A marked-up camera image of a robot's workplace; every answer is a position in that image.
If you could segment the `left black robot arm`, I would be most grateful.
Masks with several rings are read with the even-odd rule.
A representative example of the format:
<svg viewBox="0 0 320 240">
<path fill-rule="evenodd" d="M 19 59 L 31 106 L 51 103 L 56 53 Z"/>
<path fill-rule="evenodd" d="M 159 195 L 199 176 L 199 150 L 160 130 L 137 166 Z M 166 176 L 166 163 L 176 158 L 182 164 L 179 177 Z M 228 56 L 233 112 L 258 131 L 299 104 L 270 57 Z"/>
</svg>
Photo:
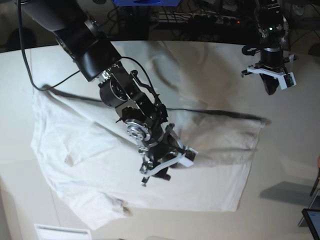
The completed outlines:
<svg viewBox="0 0 320 240">
<path fill-rule="evenodd" d="M 245 45 L 241 51 L 245 56 L 260 53 L 260 60 L 243 70 L 241 77 L 251 74 L 259 75 L 267 94 L 273 95 L 277 88 L 284 90 L 297 84 L 292 66 L 298 57 L 293 53 L 284 55 L 289 24 L 279 2 L 257 0 L 255 3 L 253 14 L 260 37 L 259 43 Z"/>
</svg>

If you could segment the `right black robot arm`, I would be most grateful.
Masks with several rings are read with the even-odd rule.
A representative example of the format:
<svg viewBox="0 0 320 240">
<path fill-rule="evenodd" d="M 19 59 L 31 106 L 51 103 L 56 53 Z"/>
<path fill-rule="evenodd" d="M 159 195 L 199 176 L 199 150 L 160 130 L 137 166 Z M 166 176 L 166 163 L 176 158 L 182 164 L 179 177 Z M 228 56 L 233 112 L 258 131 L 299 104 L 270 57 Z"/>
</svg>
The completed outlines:
<svg viewBox="0 0 320 240">
<path fill-rule="evenodd" d="M 101 101 L 115 109 L 142 155 L 143 186 L 150 177 L 170 180 L 169 168 L 194 164 L 197 152 L 182 144 L 174 124 L 162 127 L 168 112 L 153 85 L 125 70 L 120 53 L 75 0 L 18 0 L 16 7 L 54 34 L 87 81 L 99 81 Z"/>
</svg>

